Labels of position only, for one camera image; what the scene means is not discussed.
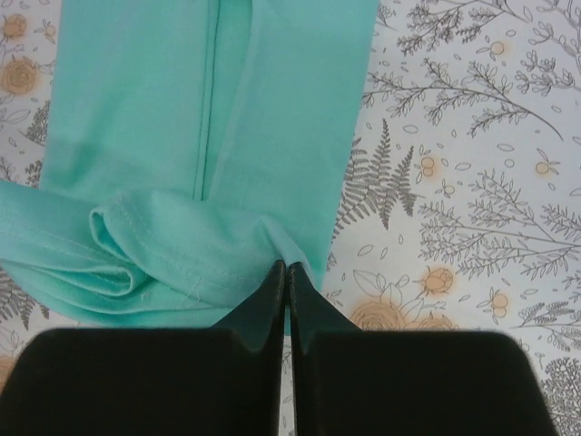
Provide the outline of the teal t shirt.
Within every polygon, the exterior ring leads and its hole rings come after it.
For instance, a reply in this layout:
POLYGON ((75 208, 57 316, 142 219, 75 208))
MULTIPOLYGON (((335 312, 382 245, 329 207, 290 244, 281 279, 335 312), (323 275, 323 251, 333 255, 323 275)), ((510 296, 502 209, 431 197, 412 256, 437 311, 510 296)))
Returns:
POLYGON ((374 1, 65 1, 37 188, 1 266, 63 316, 206 327, 278 261, 321 287, 374 1))

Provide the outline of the floral tablecloth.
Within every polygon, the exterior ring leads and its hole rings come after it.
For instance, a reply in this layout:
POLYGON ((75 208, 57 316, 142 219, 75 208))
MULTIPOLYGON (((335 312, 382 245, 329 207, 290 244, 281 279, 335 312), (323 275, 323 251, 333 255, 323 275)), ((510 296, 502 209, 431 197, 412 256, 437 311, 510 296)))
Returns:
MULTIPOLYGON (((1 185, 37 188, 65 1, 1 4, 1 185)), ((580 4, 374 1, 320 294, 372 331, 498 332, 580 432, 580 4)), ((1 266, 1 373, 85 324, 1 266)))

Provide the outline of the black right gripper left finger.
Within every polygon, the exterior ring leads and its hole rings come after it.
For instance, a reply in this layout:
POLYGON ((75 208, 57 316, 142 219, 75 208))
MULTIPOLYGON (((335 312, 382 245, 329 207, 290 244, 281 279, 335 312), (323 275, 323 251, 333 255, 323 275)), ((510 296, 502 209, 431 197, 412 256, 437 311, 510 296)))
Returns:
POLYGON ((274 435, 286 267, 209 328, 38 334, 1 395, 4 435, 274 435))

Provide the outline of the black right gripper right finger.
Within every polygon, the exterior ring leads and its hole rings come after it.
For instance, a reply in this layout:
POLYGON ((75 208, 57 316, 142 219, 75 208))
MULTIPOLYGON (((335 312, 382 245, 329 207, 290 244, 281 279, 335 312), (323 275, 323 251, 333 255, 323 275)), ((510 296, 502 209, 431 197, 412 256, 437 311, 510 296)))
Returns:
POLYGON ((498 332, 364 331, 288 270, 299 435, 553 435, 529 361, 498 332))

